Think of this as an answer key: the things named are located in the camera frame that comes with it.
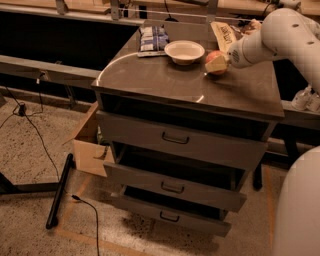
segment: black cable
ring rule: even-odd
[[[41,107],[41,111],[40,112],[34,112],[28,116],[33,116],[33,115],[36,115],[36,114],[42,114],[43,113],[43,101],[42,101],[42,96],[41,96],[41,91],[40,91],[40,86],[39,86],[39,100],[40,100],[40,107]]]
[[[262,17],[264,17],[264,16],[266,15],[266,12],[267,12],[267,10],[268,10],[268,7],[269,7],[270,5],[272,5],[272,4],[274,4],[274,3],[269,3],[269,4],[267,4],[266,8],[264,8],[264,11],[263,11],[263,13],[262,13]]]
[[[165,5],[165,7],[166,7],[166,10],[167,10],[167,13],[168,13],[168,15],[169,15],[169,18],[171,19],[172,17],[171,17],[171,14],[170,14],[170,12],[169,12],[169,8],[168,8],[168,5],[167,5],[167,0],[164,0],[164,5]]]
[[[177,22],[178,20],[176,20],[175,18],[171,17],[171,14],[170,14],[170,11],[169,11],[169,8],[168,8],[168,5],[167,5],[167,0],[164,0],[164,5],[165,5],[167,13],[169,15],[169,18],[167,18],[166,21],[175,21],[175,22]]]
[[[5,87],[5,88],[7,89],[7,91],[8,91],[9,94],[11,95],[11,97],[14,99],[14,101],[15,101],[15,102],[18,104],[18,106],[19,106],[19,114],[16,114],[16,113],[15,113],[15,110],[16,110],[17,107],[18,107],[18,106],[17,106],[17,107],[15,107],[15,109],[13,110],[12,115],[25,116],[26,119],[28,120],[28,122],[29,122],[29,123],[33,126],[33,128],[36,130],[36,132],[37,132],[37,134],[39,135],[39,138],[40,138],[40,140],[41,140],[41,143],[42,143],[42,146],[43,146],[43,148],[44,148],[44,151],[46,152],[49,160],[51,161],[51,163],[52,163],[52,165],[53,165],[53,167],[54,167],[54,169],[55,169],[55,171],[56,171],[56,175],[57,175],[57,178],[58,178],[58,181],[59,181],[60,178],[59,178],[58,168],[57,168],[57,166],[55,165],[55,163],[53,162],[53,160],[52,160],[52,158],[51,158],[51,156],[50,156],[50,154],[49,154],[49,152],[48,152],[48,150],[47,150],[47,148],[46,148],[46,146],[45,146],[45,144],[44,144],[43,138],[42,138],[42,136],[41,136],[38,128],[32,123],[32,121],[29,119],[28,115],[25,113],[25,107],[24,107],[25,105],[24,105],[24,103],[23,103],[23,102],[19,102],[19,101],[14,97],[14,95],[12,94],[12,92],[8,89],[8,87]]]
[[[9,120],[10,117],[14,116],[14,113],[12,113],[10,116],[8,116],[6,118],[6,120],[3,121],[3,123],[0,125],[0,129],[2,128],[2,126],[4,126],[4,124]]]
[[[96,242],[97,242],[97,255],[99,256],[100,253],[99,253],[99,216],[98,216],[98,211],[97,211],[97,209],[96,209],[92,204],[90,204],[90,203],[82,200],[80,197],[78,197],[78,196],[76,196],[76,195],[71,195],[71,197],[72,197],[73,199],[77,200],[77,201],[80,201],[80,202],[82,202],[82,203],[85,203],[85,204],[89,205],[90,207],[93,208],[93,210],[94,210],[95,213],[96,213],[96,224],[97,224],[97,225],[96,225],[96,227],[97,227],[97,231],[96,231],[96,232],[97,232]]]
[[[34,127],[34,129],[35,129],[36,132],[38,133],[39,138],[40,138],[41,143],[42,143],[42,146],[43,146],[43,149],[44,149],[44,151],[46,152],[49,160],[51,161],[51,163],[52,163],[52,165],[53,165],[53,167],[54,167],[54,169],[55,169],[55,171],[56,171],[56,175],[57,175],[57,178],[58,178],[58,181],[59,181],[60,178],[59,178],[58,168],[57,168],[57,166],[55,165],[55,163],[53,162],[53,160],[52,160],[52,158],[51,158],[51,156],[50,156],[50,154],[49,154],[49,152],[48,152],[48,150],[47,150],[47,148],[46,148],[46,145],[44,144],[43,138],[42,138],[42,136],[41,136],[38,128],[32,123],[32,121],[29,119],[29,117],[28,117],[27,115],[24,115],[24,116],[27,118],[27,120],[29,121],[29,123]]]

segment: white bowl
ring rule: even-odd
[[[204,48],[192,41],[173,41],[164,48],[165,53],[178,65],[190,65],[205,53]]]

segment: speckled floor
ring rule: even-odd
[[[16,107],[4,87],[0,94],[0,126]],[[37,94],[12,90],[25,102],[27,114],[41,111]],[[61,175],[72,142],[66,139],[89,105],[70,110],[63,99],[43,96],[43,112],[29,119]],[[0,171],[12,183],[56,182],[57,175],[39,136],[25,117],[11,116],[0,128]],[[225,238],[176,227],[131,214],[112,206],[110,193],[118,188],[106,178],[71,170],[58,211],[59,224],[45,228],[54,193],[0,196],[0,255],[97,255],[95,211],[75,201],[76,194],[93,205],[99,216],[100,255],[270,255],[274,213],[286,172],[263,166],[264,187],[252,188],[251,177],[242,188],[248,199],[239,213],[229,213],[232,229]]]

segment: blue package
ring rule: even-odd
[[[164,27],[150,26],[140,28],[139,57],[165,55],[164,48],[169,43],[169,36]]]

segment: open drawer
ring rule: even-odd
[[[121,156],[104,162],[112,182],[234,212],[246,201],[242,170],[125,145]]]
[[[103,111],[97,119],[105,139],[172,155],[254,170],[262,158],[266,143],[196,131]]]
[[[144,190],[123,187],[112,194],[115,207],[174,225],[225,237],[231,225],[223,222],[223,211]]]

